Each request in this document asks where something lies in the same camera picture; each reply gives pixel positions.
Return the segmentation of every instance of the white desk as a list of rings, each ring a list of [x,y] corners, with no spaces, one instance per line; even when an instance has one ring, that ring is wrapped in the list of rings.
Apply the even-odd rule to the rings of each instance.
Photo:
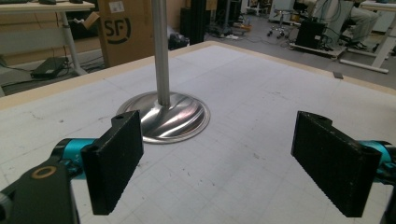
[[[63,26],[59,28],[0,34],[0,43],[2,43],[0,45],[0,54],[67,45],[70,49],[74,70],[79,75],[87,74],[79,65],[76,46],[66,18],[66,12],[87,11],[92,7],[94,7],[94,4],[87,2],[84,2],[83,4],[62,2],[57,3],[56,5],[41,5],[39,3],[0,5],[0,14],[59,12],[63,23]]]
[[[73,180],[82,223],[379,223],[391,188],[374,184],[363,218],[343,217],[290,155],[291,142],[297,110],[305,110],[354,138],[396,144],[395,91],[215,42],[170,54],[171,91],[203,100],[209,125],[185,142],[145,144],[108,217],[92,215],[85,181]],[[156,90],[153,62],[0,98],[0,189],[61,139],[102,135],[122,103]]]
[[[381,3],[376,3],[375,1],[365,1],[361,3],[361,7],[368,9],[368,10],[380,10],[380,11],[391,11],[391,12],[396,12],[396,4],[395,3],[387,3],[387,4],[381,4]],[[389,70],[385,68],[381,68],[382,63],[385,61],[387,58],[389,52],[393,47],[395,46],[396,43],[396,17],[394,17],[392,24],[390,25],[389,29],[387,30],[383,40],[381,41],[381,44],[377,48],[376,52],[374,54],[365,54],[369,56],[374,56],[375,59],[371,65],[364,64],[364,63],[355,63],[352,61],[348,60],[340,60],[340,63],[346,63],[350,64],[353,66],[373,70],[376,72],[380,73],[387,73]]]

